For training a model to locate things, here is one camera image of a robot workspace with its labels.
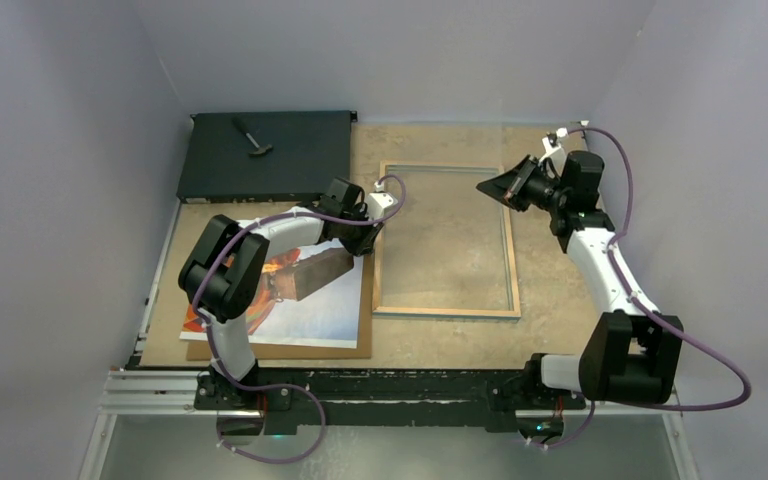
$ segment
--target poster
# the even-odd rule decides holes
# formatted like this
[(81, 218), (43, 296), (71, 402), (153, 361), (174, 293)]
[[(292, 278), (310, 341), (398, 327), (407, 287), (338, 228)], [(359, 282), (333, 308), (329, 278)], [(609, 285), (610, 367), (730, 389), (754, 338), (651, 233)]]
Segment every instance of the poster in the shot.
[[(338, 240), (269, 259), (244, 316), (253, 344), (356, 348), (363, 258)], [(188, 307), (180, 338), (207, 341)]]

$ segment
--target wooden board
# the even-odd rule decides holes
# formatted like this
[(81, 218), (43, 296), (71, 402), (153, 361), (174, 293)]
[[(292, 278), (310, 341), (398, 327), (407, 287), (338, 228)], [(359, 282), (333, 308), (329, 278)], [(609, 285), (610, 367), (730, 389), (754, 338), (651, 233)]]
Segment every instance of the wooden board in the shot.
[[(254, 351), (255, 356), (260, 360), (370, 358), (372, 356), (372, 264), (371, 256), (364, 258), (363, 280), (360, 286), (357, 348), (252, 344), (252, 351)], [(188, 361), (210, 360), (210, 347), (208, 347), (207, 342), (190, 341), (188, 343)]]
[[(542, 152), (546, 132), (561, 125), (375, 125), (352, 126), (351, 180), (370, 191), (385, 160), (486, 165), (511, 168), (525, 154)], [(572, 135), (568, 150), (583, 148)], [(393, 192), (398, 194), (398, 187)], [(183, 205), (150, 311), (150, 326), (140, 365), (200, 367), (188, 361), (187, 344), (179, 338), (187, 296), (177, 278), (205, 224), (213, 215), (234, 219), (263, 218), (286, 211), (292, 203)], [(522, 368), (531, 354), (581, 353), (599, 315), (581, 273), (549, 232), (549, 214), (530, 208), (512, 213), (514, 254), (522, 319), (464, 321), (439, 317), (373, 315), (372, 357), (311, 360), (264, 360), (263, 366), (339, 368)], [(469, 218), (457, 219), (468, 222)], [(459, 239), (445, 254), (482, 248), (481, 242)]]

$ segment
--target hammer handle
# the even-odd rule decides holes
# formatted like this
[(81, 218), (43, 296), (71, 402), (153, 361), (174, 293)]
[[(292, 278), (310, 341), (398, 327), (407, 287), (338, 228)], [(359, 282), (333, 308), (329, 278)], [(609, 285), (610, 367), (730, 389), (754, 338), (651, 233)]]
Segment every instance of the hammer handle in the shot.
[(243, 122), (243, 119), (240, 117), (234, 117), (233, 120), (231, 120), (231, 123), (234, 124), (234, 127), (236, 127), (237, 130), (240, 131), (243, 135), (248, 135), (249, 131), (246, 130), (246, 124)]

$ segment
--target beige tabletop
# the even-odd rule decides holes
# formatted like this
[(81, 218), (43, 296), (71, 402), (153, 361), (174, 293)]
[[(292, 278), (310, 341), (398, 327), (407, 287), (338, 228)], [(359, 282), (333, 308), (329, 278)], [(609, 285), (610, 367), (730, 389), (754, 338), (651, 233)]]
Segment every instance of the beige tabletop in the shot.
[[(352, 181), (371, 185), (385, 160), (511, 168), (542, 153), (549, 127), (354, 125)], [(570, 138), (568, 150), (583, 148)], [(217, 214), (244, 219), (282, 212), (292, 204), (182, 205), (152, 310), (141, 360), (146, 366), (193, 366), (179, 340), (187, 298), (177, 275), (207, 221)], [(512, 212), (522, 319), (433, 320), (373, 317), (372, 358), (270, 360), (264, 366), (376, 368), (520, 368), (535, 352), (579, 353), (598, 320), (581, 274), (549, 232), (549, 215)]]

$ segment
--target white wall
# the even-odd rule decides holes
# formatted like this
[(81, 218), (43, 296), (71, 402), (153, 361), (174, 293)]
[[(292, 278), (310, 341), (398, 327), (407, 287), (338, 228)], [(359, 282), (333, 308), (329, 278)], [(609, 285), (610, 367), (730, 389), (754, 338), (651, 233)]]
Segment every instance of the white wall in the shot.
[(654, 0), (135, 0), (190, 113), (589, 116)]
[[(702, 476), (768, 478), (768, 2), (659, 0), (593, 120), (631, 156), (636, 205), (623, 250), (639, 280), (755, 386), (738, 409), (687, 415)], [(623, 169), (591, 138), (619, 218)], [(690, 348), (678, 386), (685, 403), (739, 391)]]
[(188, 119), (133, 5), (0, 0), (0, 478), (75, 478)]

